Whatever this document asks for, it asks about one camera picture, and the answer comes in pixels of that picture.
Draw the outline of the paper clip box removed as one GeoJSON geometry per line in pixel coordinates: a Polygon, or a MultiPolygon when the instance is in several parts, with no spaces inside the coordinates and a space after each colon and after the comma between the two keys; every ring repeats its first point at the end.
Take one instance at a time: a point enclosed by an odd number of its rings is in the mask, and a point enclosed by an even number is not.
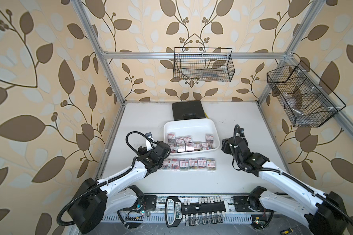
{"type": "Polygon", "coordinates": [[[188,171],[189,170],[189,160],[188,159],[180,159],[180,170],[181,171],[188,171]]]}
{"type": "Polygon", "coordinates": [[[173,158],[171,160],[171,170],[180,170],[180,159],[173,158]]]}
{"type": "Polygon", "coordinates": [[[162,170],[171,170],[171,160],[164,160],[162,170]]]}
{"type": "Polygon", "coordinates": [[[206,161],[207,161],[207,170],[210,172],[216,171],[217,165],[216,165],[215,159],[210,158],[210,159],[206,159],[206,161]]]}
{"type": "Polygon", "coordinates": [[[190,158],[188,163],[189,170],[197,170],[198,169],[198,160],[195,158],[190,158]]]}
{"type": "Polygon", "coordinates": [[[198,158],[198,169],[199,170],[207,169],[207,160],[206,160],[206,158],[198,158]]]}

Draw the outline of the white plastic storage tray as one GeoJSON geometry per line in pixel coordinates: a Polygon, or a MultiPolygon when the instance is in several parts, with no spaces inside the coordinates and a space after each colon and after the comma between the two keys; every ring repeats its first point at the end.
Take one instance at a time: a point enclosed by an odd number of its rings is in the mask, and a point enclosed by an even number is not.
{"type": "Polygon", "coordinates": [[[221,142],[215,123],[208,118],[189,119],[167,122],[163,127],[164,142],[167,142],[167,135],[174,133],[176,137],[190,136],[194,142],[203,142],[206,135],[213,136],[212,149],[202,151],[190,151],[181,153],[171,153],[170,156],[183,156],[189,154],[210,153],[221,148],[221,142]]]}

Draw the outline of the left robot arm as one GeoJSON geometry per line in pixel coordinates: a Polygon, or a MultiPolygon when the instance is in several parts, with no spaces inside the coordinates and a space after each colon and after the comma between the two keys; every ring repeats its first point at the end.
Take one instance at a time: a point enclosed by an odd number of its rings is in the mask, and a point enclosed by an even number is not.
{"type": "Polygon", "coordinates": [[[154,141],[141,132],[133,133],[145,138],[148,146],[135,149],[126,138],[127,146],[135,152],[131,165],[108,178],[85,180],[58,213],[56,222],[59,226],[75,225],[85,235],[95,229],[106,215],[141,203],[143,193],[134,183],[162,168],[171,148],[167,143],[154,141]]]}

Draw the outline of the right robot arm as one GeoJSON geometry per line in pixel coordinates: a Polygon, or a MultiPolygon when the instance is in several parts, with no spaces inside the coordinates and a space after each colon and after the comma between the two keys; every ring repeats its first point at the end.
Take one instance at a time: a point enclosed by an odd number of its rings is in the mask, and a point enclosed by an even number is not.
{"type": "Polygon", "coordinates": [[[287,197],[258,186],[248,196],[252,211],[281,213],[309,228],[314,235],[342,235],[353,219],[347,215],[341,196],[317,190],[279,168],[260,153],[251,152],[245,138],[222,141],[222,151],[233,157],[237,170],[253,174],[281,189],[287,197]]]}

